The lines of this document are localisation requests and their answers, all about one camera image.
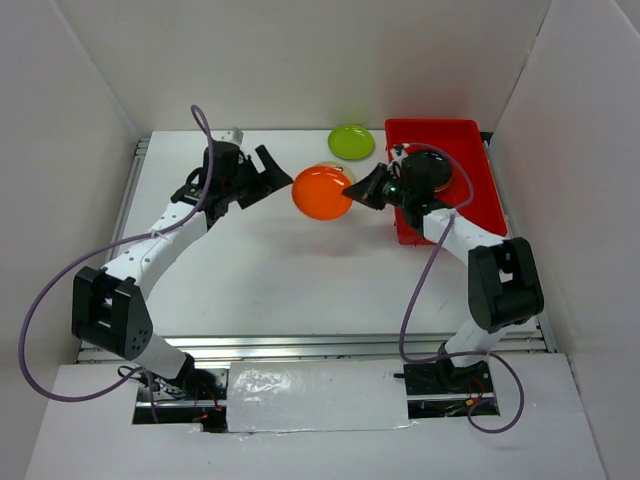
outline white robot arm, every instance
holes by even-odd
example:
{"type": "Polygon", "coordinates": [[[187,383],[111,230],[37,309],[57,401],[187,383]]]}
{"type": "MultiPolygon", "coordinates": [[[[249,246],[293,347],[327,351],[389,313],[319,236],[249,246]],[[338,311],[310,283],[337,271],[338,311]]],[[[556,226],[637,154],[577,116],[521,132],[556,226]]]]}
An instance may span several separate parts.
{"type": "MultiPolygon", "coordinates": [[[[391,165],[378,164],[343,194],[376,210],[386,205],[402,209],[409,226],[434,243],[455,215],[443,247],[468,267],[471,318],[439,353],[487,352],[513,325],[526,322],[544,307],[531,246],[523,238],[506,239],[480,228],[435,197],[443,183],[434,178],[446,173],[440,152],[407,155],[405,146],[399,146],[392,149],[392,156],[391,165]]],[[[482,360],[465,355],[450,361],[455,368],[464,368],[482,360]]]]}
{"type": "Polygon", "coordinates": [[[256,148],[265,167],[258,173],[251,157],[240,149],[241,140],[241,132],[235,131],[228,141],[214,142],[213,165],[205,150],[203,167],[194,170],[171,197],[148,239],[133,244],[99,270],[84,267],[73,282],[72,332],[76,337],[144,367],[187,394],[200,383],[213,389],[215,379],[196,369],[190,355],[153,332],[145,300],[186,248],[227,213],[230,203],[237,201],[244,209],[293,182],[264,146],[256,148]],[[211,181],[205,191],[209,168],[211,181]],[[200,211],[167,232],[167,227],[191,213],[202,196],[200,211]]]}

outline white floor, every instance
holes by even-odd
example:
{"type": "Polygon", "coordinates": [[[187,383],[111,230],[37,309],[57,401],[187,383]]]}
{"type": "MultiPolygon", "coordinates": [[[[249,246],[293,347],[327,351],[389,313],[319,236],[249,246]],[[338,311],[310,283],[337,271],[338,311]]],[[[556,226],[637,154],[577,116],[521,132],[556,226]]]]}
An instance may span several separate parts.
{"type": "MultiPolygon", "coordinates": [[[[386,162],[384,132],[359,178],[386,162]]],[[[265,144],[292,177],[335,159],[328,131],[248,131],[244,150],[265,144]]],[[[200,132],[154,132],[125,234],[146,231],[170,195],[201,165],[200,132]]],[[[396,334],[431,247],[398,244],[393,211],[354,204],[334,222],[303,216],[290,187],[231,211],[163,276],[148,307],[165,336],[396,334]]],[[[468,318],[467,272],[444,252],[416,305],[413,333],[453,334],[468,318]]],[[[535,329],[534,322],[519,327],[535,329]]]]}
{"type": "MultiPolygon", "coordinates": [[[[49,402],[27,479],[604,480],[566,358],[505,357],[526,393],[522,420],[508,433],[479,433],[465,418],[387,431],[252,435],[132,425],[137,385],[128,383],[92,402],[49,402]]],[[[512,418],[517,390],[502,366],[492,361],[491,369],[503,417],[478,422],[496,428],[512,418]]],[[[87,393],[115,379],[114,365],[63,366],[55,390],[87,393]]],[[[367,407],[363,398],[362,409],[367,407]]],[[[385,409],[370,415],[384,416],[385,409]]]]}

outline wire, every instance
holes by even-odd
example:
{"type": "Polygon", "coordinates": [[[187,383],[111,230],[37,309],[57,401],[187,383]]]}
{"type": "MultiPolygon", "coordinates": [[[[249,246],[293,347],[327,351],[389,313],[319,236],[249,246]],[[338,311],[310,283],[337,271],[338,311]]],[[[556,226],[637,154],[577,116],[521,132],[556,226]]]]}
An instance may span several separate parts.
{"type": "Polygon", "coordinates": [[[151,405],[151,416],[155,423],[160,423],[158,420],[158,412],[156,411],[156,401],[153,398],[153,385],[155,384],[156,376],[149,370],[145,370],[144,373],[147,375],[147,380],[149,382],[149,405],[151,405]]]}
{"type": "Polygon", "coordinates": [[[200,385],[202,385],[207,390],[207,392],[209,392],[209,396],[211,397],[211,400],[213,400],[213,405],[216,411],[221,412],[222,408],[220,408],[220,406],[218,405],[218,400],[216,399],[211,389],[207,386],[206,383],[201,382],[200,385]]]}
{"type": "MultiPolygon", "coordinates": [[[[434,147],[433,145],[430,145],[428,143],[409,143],[409,145],[419,145],[419,146],[424,146],[424,147],[433,149],[434,151],[436,151],[437,153],[439,153],[440,155],[446,157],[449,161],[451,161],[451,163],[453,163],[453,165],[455,165],[455,167],[460,171],[465,181],[467,182],[467,186],[469,187],[469,198],[467,198],[465,201],[453,207],[455,210],[466,207],[473,201],[473,199],[475,198],[475,190],[473,188],[473,184],[471,183],[471,179],[469,178],[469,175],[464,170],[464,168],[462,168],[462,165],[460,164],[460,162],[458,162],[455,158],[453,158],[444,150],[434,147]]],[[[427,264],[425,265],[424,270],[422,271],[422,274],[418,279],[418,283],[416,284],[416,288],[414,289],[413,294],[411,295],[411,299],[409,300],[409,304],[407,305],[404,318],[402,319],[402,326],[400,327],[400,338],[398,339],[398,349],[400,350],[400,357],[407,363],[417,363],[417,364],[432,363],[440,360],[450,360],[452,358],[457,358],[457,357],[466,357],[468,355],[490,356],[498,360],[500,363],[502,363],[502,365],[504,365],[504,367],[511,374],[514,381],[516,382],[516,386],[518,387],[518,395],[519,395],[518,409],[516,410],[516,414],[513,417],[513,420],[511,420],[508,424],[506,424],[503,427],[496,428],[496,429],[489,429],[489,428],[485,428],[478,425],[475,422],[475,420],[471,418],[476,408],[478,408],[482,404],[494,402],[495,400],[493,398],[491,399],[483,398],[482,400],[475,402],[467,412],[467,419],[469,420],[469,423],[471,424],[471,426],[474,427],[476,430],[479,430],[480,432],[489,433],[489,434],[504,433],[507,430],[513,428],[513,426],[515,426],[518,423],[518,421],[520,420],[520,417],[522,417],[522,412],[524,411],[524,388],[522,386],[522,382],[520,381],[520,377],[518,377],[518,374],[516,373],[516,371],[511,367],[511,365],[507,363],[505,359],[503,359],[501,356],[491,351],[489,352],[484,352],[484,351],[456,352],[456,353],[447,353],[443,355],[436,355],[434,357],[423,358],[423,359],[412,359],[407,356],[404,348],[405,338],[407,335],[407,327],[409,326],[411,313],[413,312],[413,308],[416,304],[416,301],[418,300],[418,295],[420,295],[420,291],[424,286],[427,276],[431,271],[431,267],[433,266],[433,263],[435,262],[435,259],[438,256],[438,253],[440,253],[440,250],[442,250],[442,246],[444,245],[447,235],[449,235],[449,232],[453,228],[455,215],[456,215],[455,213],[452,213],[451,216],[449,217],[449,222],[447,223],[447,226],[442,232],[442,235],[440,236],[438,243],[431,251],[431,255],[429,255],[429,259],[427,260],[427,264]]]]}
{"type": "Polygon", "coordinates": [[[156,382],[160,384],[160,388],[167,394],[170,395],[174,400],[182,400],[187,394],[183,390],[180,390],[173,385],[169,385],[168,383],[162,381],[160,378],[156,378],[156,382]]]}
{"type": "MultiPolygon", "coordinates": [[[[200,107],[198,107],[197,105],[191,105],[191,115],[193,115],[193,118],[194,118],[196,124],[198,125],[200,130],[202,130],[202,132],[207,137],[207,143],[209,145],[209,165],[208,165],[208,168],[207,168],[207,177],[206,177],[206,180],[205,180],[205,183],[204,183],[204,187],[203,187],[203,192],[206,192],[209,189],[209,185],[211,184],[211,178],[213,176],[213,138],[211,137],[211,129],[209,128],[209,122],[207,121],[207,117],[205,116],[205,114],[202,111],[202,109],[200,109],[200,107]]],[[[170,225],[168,227],[165,227],[165,228],[161,229],[157,233],[166,234],[166,233],[172,232],[173,230],[176,230],[177,228],[182,227],[185,223],[187,223],[189,220],[191,220],[196,213],[198,213],[201,210],[202,205],[204,204],[204,201],[205,201],[205,195],[200,195],[200,198],[198,199],[198,202],[195,204],[195,206],[193,207],[193,209],[189,212],[189,214],[187,216],[185,216],[181,220],[175,222],[173,225],[170,225]]],[[[29,310],[27,311],[27,314],[26,314],[26,316],[24,318],[24,322],[22,323],[22,328],[20,330],[20,338],[18,339],[18,363],[20,365],[20,371],[22,372],[22,376],[27,381],[27,383],[31,386],[31,388],[33,388],[37,393],[39,393],[43,397],[46,397],[46,398],[48,398],[50,400],[55,400],[57,402],[67,402],[67,403],[85,402],[87,400],[93,400],[93,399],[99,398],[99,397],[101,397],[103,395],[106,395],[109,392],[112,392],[113,390],[118,388],[120,385],[125,383],[133,375],[135,375],[136,373],[141,372],[142,370],[144,370],[142,367],[134,369],[133,371],[131,371],[130,373],[125,375],[122,379],[118,380],[116,383],[114,383],[110,387],[107,387],[107,388],[105,388],[103,390],[100,390],[98,392],[95,392],[95,393],[91,393],[89,395],[82,395],[82,396],[79,396],[79,397],[69,397],[69,396],[65,396],[65,395],[58,395],[58,394],[50,392],[47,389],[45,389],[44,387],[42,387],[36,381],[36,379],[31,375],[31,372],[29,371],[29,367],[27,365],[27,359],[26,359],[26,342],[27,342],[27,333],[29,331],[29,326],[31,325],[31,321],[33,320],[33,316],[34,316],[38,306],[40,305],[40,302],[42,302],[42,300],[49,293],[49,291],[65,275],[67,275],[71,270],[73,270],[77,266],[81,265],[82,263],[86,262],[90,258],[95,257],[96,255],[99,255],[99,254],[101,254],[103,252],[111,250],[112,248],[116,248],[116,247],[119,247],[121,245],[125,245],[127,243],[133,243],[133,242],[139,242],[140,240],[146,240],[148,238],[151,238],[153,235],[155,235],[155,233],[152,233],[152,232],[142,233],[140,235],[134,235],[132,237],[128,237],[128,238],[124,238],[122,240],[115,241],[113,243],[110,243],[109,245],[106,245],[104,247],[98,248],[96,250],[92,250],[92,251],[82,255],[81,257],[75,259],[69,265],[64,267],[62,270],[60,270],[44,286],[44,288],[40,291],[40,293],[38,293],[38,295],[36,295],[36,298],[33,300],[33,303],[31,304],[31,306],[29,307],[29,310]]]]}
{"type": "Polygon", "coordinates": [[[473,380],[474,382],[476,382],[478,385],[480,385],[480,393],[478,394],[478,397],[479,397],[479,398],[482,398],[482,397],[483,397],[483,395],[484,395],[484,384],[483,384],[480,380],[478,380],[477,378],[475,378],[475,377],[474,377],[474,378],[472,378],[472,380],[473,380]]]}
{"type": "MultiPolygon", "coordinates": [[[[134,368],[134,367],[130,367],[129,365],[120,365],[120,366],[118,367],[118,370],[117,370],[117,372],[118,372],[118,376],[119,376],[120,378],[124,378],[124,377],[125,377],[125,375],[126,375],[126,374],[122,373],[122,370],[127,370],[128,372],[132,372],[133,370],[135,370],[135,368],[134,368]]],[[[143,385],[145,384],[144,380],[142,379],[142,372],[140,372],[140,375],[138,375],[137,377],[131,376],[131,377],[129,377],[129,378],[130,378],[131,380],[137,380],[137,381],[139,381],[140,383],[142,383],[143,385]]]]}

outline red plastic bin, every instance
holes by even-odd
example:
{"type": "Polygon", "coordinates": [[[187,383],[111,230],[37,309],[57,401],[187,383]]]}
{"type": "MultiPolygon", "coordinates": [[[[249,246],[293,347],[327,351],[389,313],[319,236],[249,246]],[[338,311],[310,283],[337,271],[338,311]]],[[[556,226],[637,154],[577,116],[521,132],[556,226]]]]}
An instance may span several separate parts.
{"type": "MultiPolygon", "coordinates": [[[[460,213],[476,225],[496,235],[507,234],[500,199],[496,190],[489,162],[484,151],[478,125],[473,120],[458,119],[405,119],[392,118],[385,122],[387,148],[402,143],[421,142],[444,150],[454,157],[469,174],[475,190],[471,204],[460,209],[460,213]]],[[[409,152],[420,150],[413,146],[409,152]]],[[[453,179],[449,187],[436,194],[447,205],[457,205],[469,197],[469,188],[464,177],[453,168],[453,179]]],[[[433,245],[418,236],[407,225],[402,210],[396,208],[396,230],[401,245],[433,245]]]]}

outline white panel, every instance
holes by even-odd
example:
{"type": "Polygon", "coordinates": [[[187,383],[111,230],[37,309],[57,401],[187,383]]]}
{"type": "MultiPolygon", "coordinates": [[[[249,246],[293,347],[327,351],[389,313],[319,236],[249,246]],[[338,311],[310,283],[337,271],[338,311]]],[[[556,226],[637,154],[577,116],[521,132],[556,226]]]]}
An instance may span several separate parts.
{"type": "MultiPolygon", "coordinates": [[[[109,239],[132,145],[48,2],[0,3],[0,65],[0,477],[13,480],[46,406],[18,370],[22,319],[57,270],[109,239]]],[[[75,354],[70,284],[43,302],[29,336],[46,387],[75,354]]]]}
{"type": "Polygon", "coordinates": [[[640,36],[612,0],[555,1],[493,140],[612,479],[637,477],[640,36]]]}
{"type": "Polygon", "coordinates": [[[493,130],[549,0],[61,0],[143,130],[382,127],[463,117],[493,130]]]}
{"type": "Polygon", "coordinates": [[[234,362],[230,432],[393,430],[409,426],[400,359],[234,362]]]}
{"type": "MultiPolygon", "coordinates": [[[[502,435],[466,418],[435,418],[399,430],[209,434],[194,425],[131,425],[137,385],[93,402],[51,402],[28,480],[433,478],[604,480],[580,397],[563,355],[509,355],[526,392],[521,423],[502,435]]],[[[517,406],[513,380],[491,361],[504,425],[517,406]]],[[[86,393],[117,379],[113,365],[60,369],[56,389],[86,393]]],[[[381,412],[363,410],[370,415],[381,412]]]]}
{"type": "MultiPolygon", "coordinates": [[[[243,148],[265,144],[291,176],[332,157],[327,131],[246,131],[243,148]]],[[[352,162],[358,178],[386,161],[352,162]]],[[[201,132],[154,132],[125,235],[146,231],[187,174],[202,164],[201,132]]],[[[165,336],[398,333],[430,247],[398,244],[391,209],[354,204],[344,217],[303,216],[284,188],[229,213],[187,249],[149,296],[154,331],[165,336]]],[[[416,305],[411,333],[455,333],[470,318],[467,269],[443,253],[416,305]]],[[[532,331],[535,325],[521,328],[532,331]]]]}

